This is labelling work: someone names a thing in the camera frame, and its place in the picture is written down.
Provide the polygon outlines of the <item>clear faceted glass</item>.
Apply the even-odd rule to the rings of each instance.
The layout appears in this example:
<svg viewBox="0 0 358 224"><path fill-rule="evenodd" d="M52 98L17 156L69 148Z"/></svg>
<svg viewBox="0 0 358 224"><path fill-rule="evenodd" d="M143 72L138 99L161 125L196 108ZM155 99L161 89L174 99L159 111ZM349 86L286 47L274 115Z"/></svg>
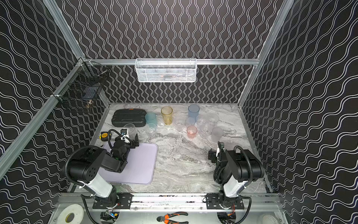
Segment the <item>clear faceted glass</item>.
<svg viewBox="0 0 358 224"><path fill-rule="evenodd" d="M127 129L129 138L131 140L135 140L135 136L137 135L137 128L135 127L135 125L132 123L126 124L124 126L124 129Z"/></svg>

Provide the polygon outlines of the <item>lavender plastic tray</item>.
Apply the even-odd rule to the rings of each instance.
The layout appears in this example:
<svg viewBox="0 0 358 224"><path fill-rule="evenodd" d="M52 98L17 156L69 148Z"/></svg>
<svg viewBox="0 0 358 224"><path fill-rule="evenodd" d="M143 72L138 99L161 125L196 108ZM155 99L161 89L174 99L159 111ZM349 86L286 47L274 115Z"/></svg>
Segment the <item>lavender plastic tray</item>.
<svg viewBox="0 0 358 224"><path fill-rule="evenodd" d="M122 173L99 169L101 177L109 183L126 183L148 185L153 180L158 145L141 143L139 147L131 149L127 165Z"/></svg>

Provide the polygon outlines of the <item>clear plain glass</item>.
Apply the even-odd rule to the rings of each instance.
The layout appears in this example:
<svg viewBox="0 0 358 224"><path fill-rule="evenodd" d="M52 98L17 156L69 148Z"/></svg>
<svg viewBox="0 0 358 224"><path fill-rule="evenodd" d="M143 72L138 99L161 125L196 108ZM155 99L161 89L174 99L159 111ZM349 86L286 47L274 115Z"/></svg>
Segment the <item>clear plain glass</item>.
<svg viewBox="0 0 358 224"><path fill-rule="evenodd" d="M175 117L173 121L174 121L177 131L182 132L186 125L185 119L182 117Z"/></svg>

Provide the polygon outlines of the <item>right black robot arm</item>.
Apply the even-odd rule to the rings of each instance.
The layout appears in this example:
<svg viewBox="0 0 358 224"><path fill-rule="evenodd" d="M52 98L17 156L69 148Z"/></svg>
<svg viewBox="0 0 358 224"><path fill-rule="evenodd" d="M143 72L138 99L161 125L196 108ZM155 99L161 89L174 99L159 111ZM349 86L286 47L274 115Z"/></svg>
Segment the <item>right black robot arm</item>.
<svg viewBox="0 0 358 224"><path fill-rule="evenodd" d="M217 142L208 159L215 164L213 179L220 185L218 193L208 193L205 198L209 210L244 209L244 197L240 194L251 183L264 177L263 164L248 149L235 146L226 150L223 142Z"/></svg>

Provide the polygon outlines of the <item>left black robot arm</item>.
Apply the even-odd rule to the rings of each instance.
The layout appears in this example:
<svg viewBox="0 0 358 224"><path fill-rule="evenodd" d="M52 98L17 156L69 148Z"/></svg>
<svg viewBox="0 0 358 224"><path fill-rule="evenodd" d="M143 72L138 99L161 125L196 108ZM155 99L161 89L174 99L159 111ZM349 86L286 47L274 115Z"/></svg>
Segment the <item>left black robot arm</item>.
<svg viewBox="0 0 358 224"><path fill-rule="evenodd" d="M130 150L139 147L138 134L130 134L127 128L120 131L110 129L102 132L99 138L108 142L109 150L94 145L81 147L69 156L63 172L71 183L90 193L90 196L81 198L84 202L93 198L94 209L130 208L132 195L117 193L116 187L107 182L99 170L103 168L115 174L122 173Z"/></svg>

